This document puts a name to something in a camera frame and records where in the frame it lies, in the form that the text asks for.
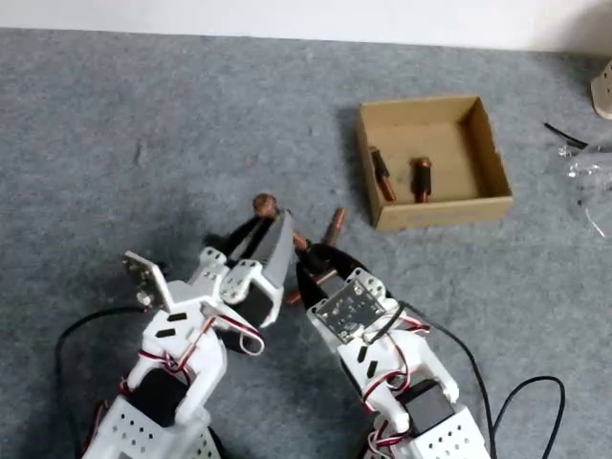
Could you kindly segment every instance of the open cardboard box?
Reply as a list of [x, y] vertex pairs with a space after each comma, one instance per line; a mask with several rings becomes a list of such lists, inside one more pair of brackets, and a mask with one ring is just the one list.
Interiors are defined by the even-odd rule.
[[[361, 159], [374, 225], [380, 230], [500, 218], [513, 201], [489, 117], [478, 96], [417, 98], [361, 105]], [[371, 147], [381, 151], [397, 200], [385, 201]], [[429, 157], [431, 195], [416, 204], [412, 165]]]

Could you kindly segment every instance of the white robotic arm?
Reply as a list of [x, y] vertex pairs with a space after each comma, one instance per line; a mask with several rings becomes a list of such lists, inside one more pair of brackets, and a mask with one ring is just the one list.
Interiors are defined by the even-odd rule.
[[307, 316], [366, 408], [379, 413], [360, 457], [489, 459], [470, 411], [457, 403], [456, 381], [422, 336], [428, 327], [345, 253], [319, 246], [310, 255], [334, 266], [339, 279], [331, 291], [319, 288], [302, 258], [297, 278]]
[[252, 219], [223, 252], [204, 248], [188, 282], [166, 283], [156, 264], [125, 254], [139, 302], [160, 311], [144, 330], [138, 361], [84, 459], [221, 457], [205, 403], [226, 372], [223, 339], [250, 355], [263, 351], [257, 328], [278, 316], [292, 233], [288, 212]]

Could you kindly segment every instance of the clear plastic part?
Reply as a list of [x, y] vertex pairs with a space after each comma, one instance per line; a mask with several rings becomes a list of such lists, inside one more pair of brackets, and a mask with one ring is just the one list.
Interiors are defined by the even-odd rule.
[[612, 136], [593, 142], [578, 155], [567, 155], [572, 195], [602, 237], [612, 236]]
[[580, 153], [580, 151], [582, 151], [582, 150], [580, 150], [576, 146], [565, 144], [565, 145], [560, 146], [558, 148], [557, 153], [558, 153], [558, 155], [561, 158], [574, 158], [575, 156], [577, 156]]

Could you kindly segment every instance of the gray carpet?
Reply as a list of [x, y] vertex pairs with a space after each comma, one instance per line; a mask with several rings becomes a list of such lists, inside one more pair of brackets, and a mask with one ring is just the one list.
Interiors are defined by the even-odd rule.
[[[169, 262], [185, 278], [202, 237], [225, 233], [276, 194], [319, 238], [336, 206], [339, 246], [396, 296], [463, 337], [497, 411], [534, 374], [567, 384], [551, 457], [612, 449], [609, 243], [568, 208], [559, 141], [609, 124], [587, 82], [602, 60], [394, 45], [113, 33], [0, 32], [0, 456], [66, 458], [53, 346], [72, 321], [131, 300], [120, 254]], [[480, 94], [514, 189], [500, 222], [376, 233], [354, 126], [359, 101]], [[287, 281], [295, 285], [294, 275]], [[67, 348], [80, 425], [135, 361], [143, 317], [108, 318]], [[351, 458], [367, 418], [298, 308], [266, 332], [264, 356], [229, 356], [209, 404], [236, 458]], [[468, 361], [432, 346], [482, 425]], [[499, 456], [538, 458], [557, 409], [547, 383], [516, 399]]]

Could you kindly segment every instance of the black cable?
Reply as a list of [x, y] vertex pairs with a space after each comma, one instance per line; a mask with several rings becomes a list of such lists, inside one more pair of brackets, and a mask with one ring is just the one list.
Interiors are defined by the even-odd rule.
[[557, 417], [555, 418], [555, 424], [553, 425], [553, 430], [549, 436], [548, 443], [546, 444], [546, 449], [544, 449], [544, 454], [542, 455], [542, 459], [548, 459], [551, 453], [551, 450], [553, 449], [553, 444], [555, 443], [555, 440], [557, 438], [558, 430], [561, 426], [563, 412], [565, 411], [565, 386], [563, 385], [563, 382], [559, 378], [556, 378], [554, 376], [536, 376], [536, 377], [530, 378], [527, 381], [522, 382], [517, 387], [515, 387], [513, 391], [510, 393], [510, 395], [506, 398], [506, 400], [504, 401], [504, 404], [499, 410], [497, 419], [495, 419], [495, 422], [493, 422], [492, 414], [491, 414], [491, 404], [489, 401], [489, 393], [487, 392], [487, 387], [485, 386], [485, 382], [482, 379], [482, 375], [480, 374], [480, 370], [478, 368], [478, 365], [476, 364], [474, 355], [470, 351], [468, 346], [463, 341], [461, 341], [459, 338], [457, 338], [454, 334], [452, 334], [446, 327], [440, 325], [434, 320], [431, 320], [431, 318], [429, 318], [426, 314], [424, 314], [423, 312], [421, 312], [420, 310], [412, 306], [410, 303], [406, 301], [399, 301], [399, 303], [400, 303], [400, 306], [402, 306], [403, 308], [406, 308], [409, 311], [412, 311], [417, 316], [429, 322], [431, 326], [433, 326], [434, 328], [437, 328], [442, 333], [444, 333], [449, 338], [451, 338], [453, 341], [455, 341], [457, 344], [459, 344], [459, 346], [463, 349], [463, 351], [468, 356], [468, 359], [470, 359], [471, 368], [474, 372], [474, 375], [476, 376], [476, 380], [478, 381], [478, 386], [480, 387], [480, 392], [482, 394], [483, 402], [485, 404], [485, 416], [487, 418], [487, 431], [489, 433], [491, 459], [497, 459], [497, 446], [495, 443], [495, 434], [497, 433], [497, 429], [499, 428], [499, 424], [501, 423], [501, 420], [503, 419], [506, 409], [508, 408], [508, 406], [510, 405], [510, 402], [513, 400], [516, 394], [518, 394], [518, 392], [520, 392], [522, 389], [524, 389], [528, 385], [537, 383], [540, 381], [551, 381], [558, 385], [560, 397], [559, 397]]
[[402, 304], [400, 304], [400, 307], [398, 308], [398, 310], [395, 313], [393, 313], [393, 317], [388, 322], [386, 322], [386, 324], [378, 332], [376, 332], [376, 335], [374, 335], [372, 339], [369, 339], [366, 341], [367, 344], [372, 344], [374, 341], [386, 335], [389, 329], [397, 321], [398, 317], [400, 316], [403, 310], [404, 310], [404, 307], [402, 307]]
[[473, 370], [474, 375], [476, 376], [476, 380], [478, 381], [478, 387], [480, 387], [480, 393], [482, 394], [482, 400], [485, 404], [485, 418], [487, 420], [487, 431], [489, 433], [489, 445], [490, 445], [491, 459], [497, 459], [497, 447], [495, 445], [495, 436], [493, 434], [493, 418], [492, 418], [492, 413], [491, 413], [491, 403], [489, 401], [489, 392], [487, 392], [487, 387], [485, 386], [485, 382], [482, 379], [480, 368], [478, 368], [478, 364], [476, 363], [476, 359], [474, 358], [473, 353], [463, 341], [457, 338], [446, 327], [444, 327], [443, 325], [440, 325], [435, 320], [432, 320], [426, 314], [419, 311], [417, 308], [412, 306], [407, 301], [400, 300], [399, 303], [402, 307], [406, 308], [409, 311], [412, 311], [417, 316], [422, 317], [424, 320], [429, 322], [431, 326], [437, 328], [442, 333], [444, 333], [449, 338], [451, 338], [453, 341], [455, 341], [459, 345], [459, 347], [461, 347], [463, 351], [466, 353], [466, 355], [468, 356], [468, 359], [470, 360], [470, 364], [471, 364], [471, 369]]
[[508, 396], [508, 398], [506, 398], [506, 401], [504, 402], [501, 409], [499, 410], [497, 419], [495, 420], [495, 423], [493, 424], [493, 435], [497, 433], [497, 429], [499, 428], [499, 424], [501, 423], [501, 420], [504, 417], [504, 413], [506, 412], [508, 405], [513, 400], [513, 398], [516, 396], [516, 394], [518, 394], [518, 392], [523, 390], [529, 384], [538, 383], [540, 381], [551, 381], [553, 383], [556, 383], [559, 389], [559, 402], [558, 402], [557, 417], [555, 418], [555, 425], [553, 426], [553, 431], [551, 432], [551, 435], [548, 439], [548, 443], [546, 444], [546, 449], [544, 449], [544, 454], [542, 455], [542, 459], [547, 459], [551, 453], [551, 450], [553, 449], [553, 444], [555, 443], [555, 440], [557, 438], [558, 430], [561, 427], [561, 420], [563, 419], [563, 411], [565, 410], [565, 385], [563, 385], [563, 382], [561, 382], [559, 378], [556, 378], [554, 376], [536, 376], [534, 378], [530, 378], [529, 380], [522, 382], [517, 387], [515, 387], [513, 391], [510, 393], [510, 395]]
[[77, 329], [79, 329], [86, 323], [91, 322], [92, 320], [96, 320], [97, 318], [132, 313], [142, 314], [144, 312], [145, 310], [139, 306], [120, 306], [117, 308], [97, 311], [96, 313], [90, 314], [89, 316], [85, 316], [84, 318], [77, 320], [70, 327], [64, 330], [64, 332], [57, 339], [57, 343], [55, 345], [55, 395], [57, 396], [57, 404], [59, 406], [60, 411], [63, 410], [64, 415], [66, 416], [66, 422], [68, 423], [68, 427], [72, 436], [75, 459], [79, 459], [81, 457], [82, 451], [78, 435], [77, 420], [75, 419], [75, 413], [70, 408], [70, 404], [64, 391], [64, 376], [61, 362], [61, 352], [64, 346], [64, 342]]
[[554, 132], [555, 134], [557, 134], [558, 136], [562, 137], [563, 139], [565, 139], [566, 141], [568, 141], [568, 144], [570, 146], [574, 146], [576, 148], [579, 148], [580, 150], [586, 148], [587, 146], [589, 146], [589, 144], [587, 142], [581, 141], [579, 139], [576, 139], [575, 137], [572, 137], [568, 134], [565, 134], [563, 131], [561, 131], [560, 129], [555, 128], [551, 123], [549, 122], [545, 122], [544, 123], [544, 127], [546, 127], [547, 129], [549, 129], [550, 131]]

